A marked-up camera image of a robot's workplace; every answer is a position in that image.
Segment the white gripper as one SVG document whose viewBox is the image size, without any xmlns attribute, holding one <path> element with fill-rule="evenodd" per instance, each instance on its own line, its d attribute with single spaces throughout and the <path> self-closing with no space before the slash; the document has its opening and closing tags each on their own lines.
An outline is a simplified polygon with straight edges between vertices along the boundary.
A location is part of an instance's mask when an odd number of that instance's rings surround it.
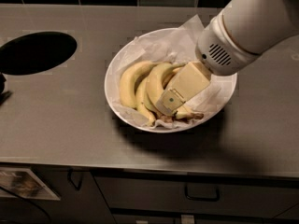
<svg viewBox="0 0 299 224">
<path fill-rule="evenodd" d="M 207 88 L 211 72 L 217 76 L 230 76 L 258 58 L 258 55 L 245 51 L 233 41 L 225 27 L 223 12 L 214 17 L 199 35 L 196 55 L 202 63 L 189 62 L 184 65 L 154 103 L 163 114 L 174 114 Z"/>
</svg>

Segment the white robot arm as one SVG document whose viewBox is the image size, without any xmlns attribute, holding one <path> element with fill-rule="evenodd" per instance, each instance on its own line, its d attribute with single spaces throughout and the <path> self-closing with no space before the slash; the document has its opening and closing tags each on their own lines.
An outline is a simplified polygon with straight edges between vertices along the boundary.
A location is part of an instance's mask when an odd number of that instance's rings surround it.
<svg viewBox="0 0 299 224">
<path fill-rule="evenodd" d="M 199 35 L 198 63 L 185 65 L 154 104 L 170 115 L 203 91 L 213 75 L 233 75 L 298 34 L 299 0 L 232 0 Z"/>
</svg>

